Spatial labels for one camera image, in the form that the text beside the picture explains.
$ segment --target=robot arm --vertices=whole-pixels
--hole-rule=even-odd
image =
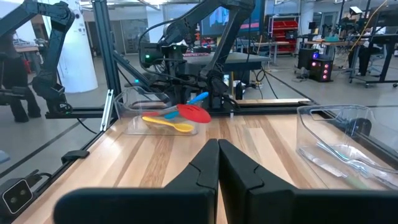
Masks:
[[[75,15],[65,2],[54,5],[25,0],[19,7],[0,20],[0,37],[14,32],[36,15],[51,17],[49,47],[40,73],[32,81],[35,92],[43,97],[50,113],[59,113],[66,104],[64,87],[57,83],[57,65],[67,31],[75,20]]]
[[[201,78],[207,83],[210,92],[210,108],[222,107],[221,97],[228,87],[222,81],[223,66],[231,50],[234,40],[243,22],[251,15],[255,3],[254,0],[206,0],[189,10],[179,20],[171,23],[159,41],[160,47],[168,46],[172,43],[180,42],[189,34],[192,26],[200,22],[218,7],[229,10],[229,20],[221,36],[216,52],[211,62],[200,71]]]

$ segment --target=red shelf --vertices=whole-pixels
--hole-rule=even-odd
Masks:
[[[283,53],[294,53],[296,48],[296,40],[286,39],[286,31],[297,30],[299,24],[294,20],[286,21],[273,21],[272,23],[272,36],[275,37],[276,41],[289,42],[290,44],[278,45],[278,54]]]
[[[280,27],[280,28],[273,28],[273,30],[293,30],[298,29],[297,27]]]

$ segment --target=clear plastic bin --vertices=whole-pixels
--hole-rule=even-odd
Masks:
[[[375,145],[357,142],[381,138],[383,150],[397,154],[398,132],[378,123],[369,108],[302,106],[297,112],[297,153],[328,188],[398,190],[398,171],[372,153]]]
[[[126,125],[125,134],[193,135],[198,132],[198,125],[195,122],[179,115],[170,120],[164,118],[165,114],[176,110],[164,93],[149,93],[141,87],[130,87],[115,97],[114,106],[120,121]],[[171,123],[191,124],[194,129],[188,133],[182,133],[171,126],[144,121],[142,116],[150,116]]]

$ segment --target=floor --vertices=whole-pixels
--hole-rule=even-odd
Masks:
[[[142,71],[137,65],[137,55],[129,55],[127,59],[140,72]],[[365,89],[363,84],[355,81],[352,84],[348,83],[348,77],[343,73],[334,73],[334,81],[330,83],[318,83],[313,80],[299,83],[294,80],[293,67],[296,62],[297,59],[293,57],[279,57],[277,59],[279,66],[266,67],[266,70],[270,70],[272,74],[267,77],[278,98],[301,98],[299,93],[302,93],[323,105],[371,106],[380,123],[398,130],[398,89],[393,88],[391,84],[378,84]],[[383,61],[378,61],[376,64],[382,65],[382,63]],[[393,58],[388,78],[398,79],[397,69],[394,68],[397,63],[398,58]],[[101,58],[94,58],[94,64],[98,88],[86,93],[67,94],[68,102],[74,107],[104,104],[107,86]],[[127,73],[126,75],[131,82],[134,81]],[[124,86],[126,81],[122,76],[120,80],[121,86]],[[262,82],[263,98],[275,98],[266,79]],[[244,98],[259,99],[261,93],[259,90],[249,88]],[[37,100],[44,114],[47,111],[45,101],[41,97],[37,97]],[[86,119],[84,123],[92,130],[99,131],[100,119]],[[28,123],[16,124],[8,106],[0,107],[0,133],[2,133],[0,150],[10,157],[9,161],[0,164],[0,184],[10,178],[25,177],[35,169],[54,173],[62,165],[60,158],[65,153],[80,149],[94,136],[75,119],[42,117],[32,119]],[[388,141],[390,146],[398,147],[398,137],[387,140],[385,135],[381,135],[380,138]]]

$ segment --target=yellow spoon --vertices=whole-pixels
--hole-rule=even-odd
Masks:
[[[174,127],[177,131],[184,132],[184,133],[190,132],[193,130],[193,126],[191,124],[184,124],[184,123],[176,123],[175,124],[175,123],[170,123],[170,122],[162,121],[162,120],[155,119],[155,118],[150,118],[147,116],[143,116],[142,119],[144,121],[168,125],[168,126]]]

